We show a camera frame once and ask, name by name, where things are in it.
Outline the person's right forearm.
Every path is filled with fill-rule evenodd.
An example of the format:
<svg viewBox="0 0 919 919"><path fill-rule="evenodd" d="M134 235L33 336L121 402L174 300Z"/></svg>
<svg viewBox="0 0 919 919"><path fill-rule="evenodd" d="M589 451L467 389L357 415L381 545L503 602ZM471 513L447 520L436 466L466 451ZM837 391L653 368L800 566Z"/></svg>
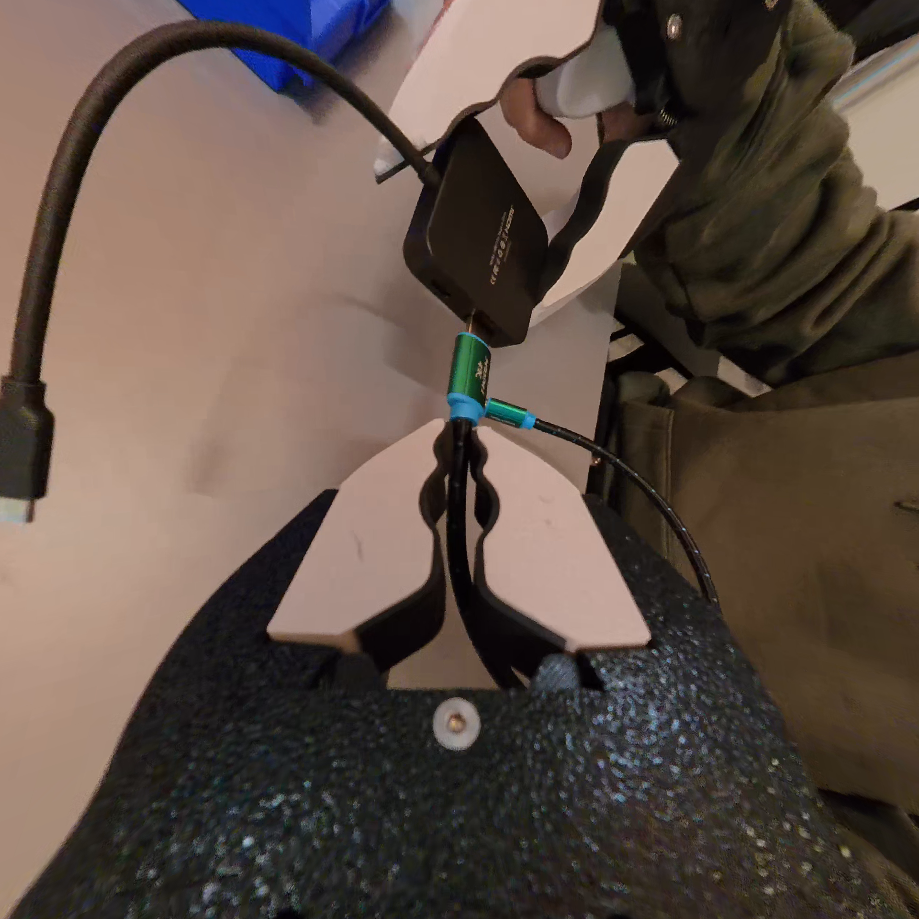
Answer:
<svg viewBox="0 0 919 919"><path fill-rule="evenodd" d="M826 98L851 60L791 2L695 186L636 249L694 341L771 388L917 353L917 215L879 208Z"/></svg>

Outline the person's right hand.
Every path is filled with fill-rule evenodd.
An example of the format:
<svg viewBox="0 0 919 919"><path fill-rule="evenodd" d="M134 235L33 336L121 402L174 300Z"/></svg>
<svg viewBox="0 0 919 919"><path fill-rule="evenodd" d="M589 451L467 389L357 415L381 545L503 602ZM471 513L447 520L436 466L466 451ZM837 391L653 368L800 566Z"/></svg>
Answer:
<svg viewBox="0 0 919 919"><path fill-rule="evenodd" d="M535 80L511 80L500 95L499 109L506 124L524 143L559 160L570 154L571 134L539 106Z"/></svg>

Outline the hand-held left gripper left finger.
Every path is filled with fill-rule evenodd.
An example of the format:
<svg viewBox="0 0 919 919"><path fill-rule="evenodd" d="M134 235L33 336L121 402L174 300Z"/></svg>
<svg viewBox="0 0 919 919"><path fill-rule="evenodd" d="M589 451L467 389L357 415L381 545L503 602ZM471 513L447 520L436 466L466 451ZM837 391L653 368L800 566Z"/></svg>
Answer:
<svg viewBox="0 0 919 919"><path fill-rule="evenodd" d="M444 420L430 421L342 482L270 620L271 639L363 653L387 672L438 635L447 584L437 442L448 433Z"/></svg>

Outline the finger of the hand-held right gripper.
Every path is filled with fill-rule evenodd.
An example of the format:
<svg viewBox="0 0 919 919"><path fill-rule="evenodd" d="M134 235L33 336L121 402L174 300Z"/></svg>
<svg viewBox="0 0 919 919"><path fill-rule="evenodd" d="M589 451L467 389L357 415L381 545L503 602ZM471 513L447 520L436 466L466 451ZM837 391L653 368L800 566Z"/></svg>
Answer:
<svg viewBox="0 0 919 919"><path fill-rule="evenodd" d="M617 265L678 165L666 140L600 147L576 193L543 216L537 311L557 311Z"/></svg>
<svg viewBox="0 0 919 919"><path fill-rule="evenodd" d="M437 16L389 109L422 156L497 104L525 72L565 63L601 21L601 1L455 1Z"/></svg>

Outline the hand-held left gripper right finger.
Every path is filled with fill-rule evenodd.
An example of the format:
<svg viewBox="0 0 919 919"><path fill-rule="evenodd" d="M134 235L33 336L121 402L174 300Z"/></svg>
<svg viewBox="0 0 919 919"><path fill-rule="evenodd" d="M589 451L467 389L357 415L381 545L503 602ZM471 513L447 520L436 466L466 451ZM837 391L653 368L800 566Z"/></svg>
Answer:
<svg viewBox="0 0 919 919"><path fill-rule="evenodd" d="M479 535L465 560L465 627L493 682L520 688L553 655L650 644L650 628L580 491L490 428L465 424Z"/></svg>

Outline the blue plastic box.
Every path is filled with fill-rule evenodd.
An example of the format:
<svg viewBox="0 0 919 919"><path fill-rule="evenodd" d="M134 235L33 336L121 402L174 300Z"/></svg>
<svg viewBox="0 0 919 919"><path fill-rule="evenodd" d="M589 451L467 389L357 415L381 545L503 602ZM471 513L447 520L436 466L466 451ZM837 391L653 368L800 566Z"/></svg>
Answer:
<svg viewBox="0 0 919 919"><path fill-rule="evenodd" d="M178 1L191 17L238 22L294 41L328 63L370 32L390 1ZM314 78L266 54L233 49L234 55L266 86L281 93L289 86L311 88Z"/></svg>

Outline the black HDMI adapter with cable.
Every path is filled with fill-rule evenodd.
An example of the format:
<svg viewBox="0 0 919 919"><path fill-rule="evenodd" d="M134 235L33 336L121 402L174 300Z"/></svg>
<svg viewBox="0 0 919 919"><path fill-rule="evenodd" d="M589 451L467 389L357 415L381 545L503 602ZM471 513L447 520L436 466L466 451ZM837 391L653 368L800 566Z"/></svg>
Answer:
<svg viewBox="0 0 919 919"><path fill-rule="evenodd" d="M541 299L547 230L486 130L469 114L437 146L419 142L315 52L235 22L186 20L148 32L111 58L66 124L40 199L21 285L8 372L2 378L2 520L29 523L48 490L54 417L42 360L63 246L90 159L121 102L161 65L192 52L257 52L325 85L378 129L422 182L403 244L413 276L493 347L521 344Z"/></svg>

